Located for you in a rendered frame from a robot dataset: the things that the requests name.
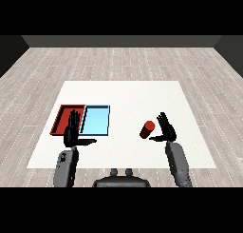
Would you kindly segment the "dark grey robot body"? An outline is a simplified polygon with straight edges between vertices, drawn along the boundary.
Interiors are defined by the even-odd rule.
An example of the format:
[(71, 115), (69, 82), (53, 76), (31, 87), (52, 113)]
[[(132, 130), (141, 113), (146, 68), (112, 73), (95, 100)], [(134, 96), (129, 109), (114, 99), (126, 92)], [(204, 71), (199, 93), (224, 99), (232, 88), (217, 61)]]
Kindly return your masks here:
[(112, 168), (110, 175), (96, 180), (93, 187), (150, 187), (147, 180), (135, 177), (131, 168), (125, 169), (125, 175), (119, 176), (118, 169)]

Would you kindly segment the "light blue shallow open box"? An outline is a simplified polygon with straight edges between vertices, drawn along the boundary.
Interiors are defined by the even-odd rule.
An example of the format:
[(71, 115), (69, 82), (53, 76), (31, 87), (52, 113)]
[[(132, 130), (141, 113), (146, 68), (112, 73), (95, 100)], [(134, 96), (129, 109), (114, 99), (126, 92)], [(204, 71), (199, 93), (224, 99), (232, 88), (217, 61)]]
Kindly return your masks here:
[(88, 105), (84, 110), (80, 136), (107, 136), (109, 129), (109, 105)]

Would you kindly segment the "small red can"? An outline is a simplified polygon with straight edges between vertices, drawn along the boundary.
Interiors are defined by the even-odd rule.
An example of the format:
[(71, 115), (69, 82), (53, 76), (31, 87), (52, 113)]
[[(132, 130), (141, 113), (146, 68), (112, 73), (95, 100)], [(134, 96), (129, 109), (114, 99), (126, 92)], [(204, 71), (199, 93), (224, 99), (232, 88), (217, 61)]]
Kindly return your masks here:
[(155, 124), (152, 121), (147, 121), (142, 130), (140, 131), (140, 136), (142, 139), (146, 139), (151, 132), (155, 129)]

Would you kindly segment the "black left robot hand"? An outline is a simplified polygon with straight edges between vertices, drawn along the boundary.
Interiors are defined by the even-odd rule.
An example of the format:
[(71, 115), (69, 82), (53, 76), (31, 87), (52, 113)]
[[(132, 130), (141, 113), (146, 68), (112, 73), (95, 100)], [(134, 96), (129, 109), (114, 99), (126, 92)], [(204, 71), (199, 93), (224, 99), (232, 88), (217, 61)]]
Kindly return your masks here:
[(89, 146), (97, 142), (96, 139), (79, 139), (80, 116), (81, 114), (75, 109), (70, 112), (64, 134), (64, 145), (66, 147)]

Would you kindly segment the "red shallow open box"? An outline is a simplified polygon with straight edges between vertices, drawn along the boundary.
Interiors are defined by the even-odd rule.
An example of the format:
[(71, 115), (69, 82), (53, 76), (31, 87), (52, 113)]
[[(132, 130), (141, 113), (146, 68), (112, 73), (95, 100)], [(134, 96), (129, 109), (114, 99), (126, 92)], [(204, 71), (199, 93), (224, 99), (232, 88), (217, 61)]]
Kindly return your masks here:
[(68, 126), (70, 112), (75, 110), (80, 113), (80, 118), (83, 118), (84, 108), (85, 105), (61, 105), (49, 134), (52, 136), (63, 136), (65, 128)]

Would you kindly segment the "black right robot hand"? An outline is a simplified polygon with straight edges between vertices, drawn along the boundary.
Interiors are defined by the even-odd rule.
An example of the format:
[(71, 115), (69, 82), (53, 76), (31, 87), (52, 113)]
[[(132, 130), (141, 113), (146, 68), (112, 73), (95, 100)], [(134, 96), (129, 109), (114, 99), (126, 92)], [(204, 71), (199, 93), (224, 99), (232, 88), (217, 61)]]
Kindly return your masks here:
[(150, 137), (150, 140), (155, 142), (174, 142), (177, 139), (177, 134), (174, 127), (169, 123), (169, 120), (164, 112), (162, 112), (157, 120), (161, 128), (162, 134), (155, 137)]

